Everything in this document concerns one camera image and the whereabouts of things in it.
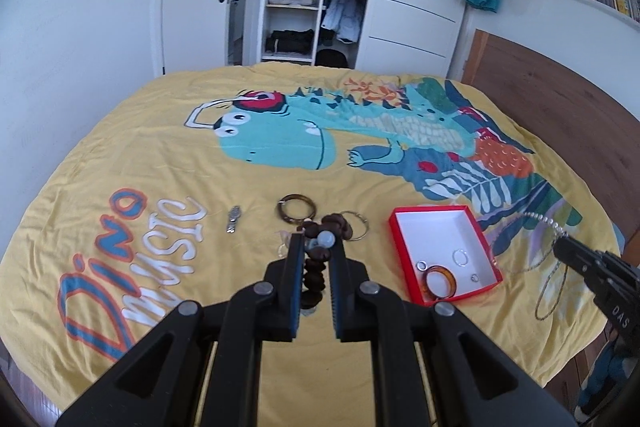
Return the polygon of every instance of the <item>amber bangle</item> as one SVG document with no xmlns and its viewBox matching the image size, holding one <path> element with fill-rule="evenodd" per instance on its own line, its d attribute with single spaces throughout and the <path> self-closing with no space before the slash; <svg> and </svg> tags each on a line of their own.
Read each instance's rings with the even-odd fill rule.
<svg viewBox="0 0 640 427">
<path fill-rule="evenodd" d="M 287 203 L 287 201 L 291 201 L 291 200 L 300 200 L 308 204 L 309 210 L 310 210 L 308 216 L 305 216 L 305 217 L 289 216 L 284 211 L 284 206 Z M 284 196 L 280 201 L 278 201 L 278 204 L 276 205 L 276 210 L 278 211 L 278 215 L 280 216 L 280 219 L 292 225 L 302 225 L 305 219 L 314 219 L 314 217 L 316 217 L 316 212 L 318 211 L 318 209 L 316 208 L 316 204 L 312 201 L 312 199 L 307 198 L 302 194 L 288 194 L 287 196 Z"/>
<path fill-rule="evenodd" d="M 428 280 L 428 276 L 430 273 L 442 273 L 444 275 L 444 277 L 447 278 L 447 282 L 449 283 L 449 295 L 436 295 L 431 288 L 429 288 L 429 280 Z M 430 298 L 430 300 L 435 301 L 438 299 L 449 299 L 450 297 L 453 297 L 453 295 L 456 294 L 456 291 L 458 289 L 458 283 L 456 283 L 456 278 L 454 277 L 454 275 L 452 274 L 452 272 L 445 268 L 444 266 L 439 266 L 437 264 L 434 264 L 433 266 L 428 267 L 428 269 L 424 272 L 424 293 L 426 293 L 426 295 L 428 296 L 428 298 Z"/>
</svg>

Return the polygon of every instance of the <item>yellow bedspread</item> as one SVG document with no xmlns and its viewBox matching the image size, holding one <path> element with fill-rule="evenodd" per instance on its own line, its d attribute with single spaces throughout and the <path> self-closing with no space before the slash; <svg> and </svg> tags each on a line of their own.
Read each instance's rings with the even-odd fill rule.
<svg viewBox="0 0 640 427">
<path fill-rule="evenodd" d="M 396 206 L 468 204 L 511 272 L 551 240 L 518 210 L 618 252 L 585 183 L 469 86 L 276 63 L 178 73 L 105 117 L 30 204 L 0 264 L 0 337 L 65 408 L 178 302 L 223 301 L 261 279 L 279 231 L 293 231 L 274 211 L 293 192 L 316 201 L 319 216 L 364 214 L 370 233 L 347 243 L 347 256 L 404 298 L 387 221 Z M 243 216 L 229 234 L 235 205 Z M 605 323 L 571 272 L 554 313 L 534 318 L 554 265 L 550 256 L 505 273 L 459 304 L 540 384 Z M 373 425 L 369 349 L 335 340 L 330 308 L 325 299 L 301 317 L 293 344 L 264 346 L 260 425 Z"/>
</svg>

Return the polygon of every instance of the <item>red box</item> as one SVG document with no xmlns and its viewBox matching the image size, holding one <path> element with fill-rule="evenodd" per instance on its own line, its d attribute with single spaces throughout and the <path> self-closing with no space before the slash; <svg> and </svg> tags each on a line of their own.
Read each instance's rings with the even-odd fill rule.
<svg viewBox="0 0 640 427">
<path fill-rule="evenodd" d="M 469 208 L 463 204 L 448 206 L 400 206 L 389 218 L 412 302 L 423 306 L 437 301 L 459 301 L 489 291 L 502 282 L 502 274 L 491 254 L 482 230 Z M 459 266 L 454 259 L 465 266 Z M 420 289 L 418 261 L 427 266 L 449 269 L 456 279 L 455 295 L 446 299 L 429 299 Z"/>
</svg>

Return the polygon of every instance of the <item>dinosaur eye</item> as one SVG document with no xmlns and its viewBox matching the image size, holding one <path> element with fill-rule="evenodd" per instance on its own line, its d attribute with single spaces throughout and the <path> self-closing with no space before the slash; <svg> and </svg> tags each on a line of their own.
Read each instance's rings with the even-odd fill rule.
<svg viewBox="0 0 640 427">
<path fill-rule="evenodd" d="M 228 112 L 222 117 L 222 121 L 229 125 L 242 125 L 243 123 L 247 123 L 249 120 L 251 120 L 251 115 L 242 111 Z"/>
<path fill-rule="evenodd" d="M 217 129 L 213 131 L 220 138 L 228 138 L 230 136 L 235 136 L 238 134 L 238 129 L 236 127 L 232 127 L 231 125 L 221 125 Z"/>
</svg>

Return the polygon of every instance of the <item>headboard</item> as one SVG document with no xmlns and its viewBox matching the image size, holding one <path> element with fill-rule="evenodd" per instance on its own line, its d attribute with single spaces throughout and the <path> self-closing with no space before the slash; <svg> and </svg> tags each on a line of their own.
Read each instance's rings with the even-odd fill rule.
<svg viewBox="0 0 640 427">
<path fill-rule="evenodd" d="M 636 117 L 572 70 L 480 30 L 476 30 L 462 83 L 484 92 L 587 183 L 625 235 L 625 258 L 632 244 L 637 245 L 634 249 L 640 247 L 638 241 L 631 242 L 640 230 L 640 121 Z M 636 265 L 640 264 L 638 250 L 637 262 L 630 260 Z"/>
</svg>

